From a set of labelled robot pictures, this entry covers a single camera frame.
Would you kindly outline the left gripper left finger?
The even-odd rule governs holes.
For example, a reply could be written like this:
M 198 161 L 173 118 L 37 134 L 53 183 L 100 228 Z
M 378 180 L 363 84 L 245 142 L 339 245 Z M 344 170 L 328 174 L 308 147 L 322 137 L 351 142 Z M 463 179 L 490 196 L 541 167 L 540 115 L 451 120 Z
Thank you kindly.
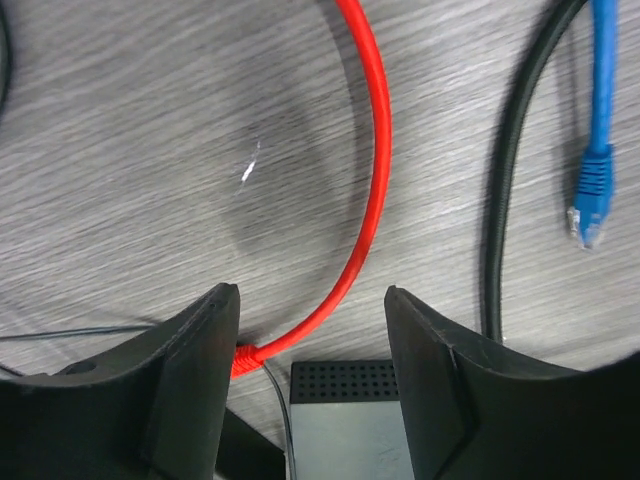
M 210 479 L 240 295 L 219 284 L 150 330 L 1 384 L 5 479 Z

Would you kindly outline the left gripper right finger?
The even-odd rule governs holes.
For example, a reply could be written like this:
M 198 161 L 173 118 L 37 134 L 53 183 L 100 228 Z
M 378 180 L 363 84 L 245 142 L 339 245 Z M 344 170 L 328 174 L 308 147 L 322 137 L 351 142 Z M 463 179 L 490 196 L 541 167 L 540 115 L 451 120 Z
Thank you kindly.
M 405 289 L 384 299 L 418 479 L 635 479 L 639 358 L 589 371 L 543 362 Z

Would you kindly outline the black network switch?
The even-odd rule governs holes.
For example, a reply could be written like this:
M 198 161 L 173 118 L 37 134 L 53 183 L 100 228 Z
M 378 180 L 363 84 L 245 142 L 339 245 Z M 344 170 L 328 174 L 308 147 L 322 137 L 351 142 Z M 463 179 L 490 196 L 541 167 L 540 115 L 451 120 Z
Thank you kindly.
M 289 401 L 298 479 L 414 477 L 390 360 L 295 362 Z

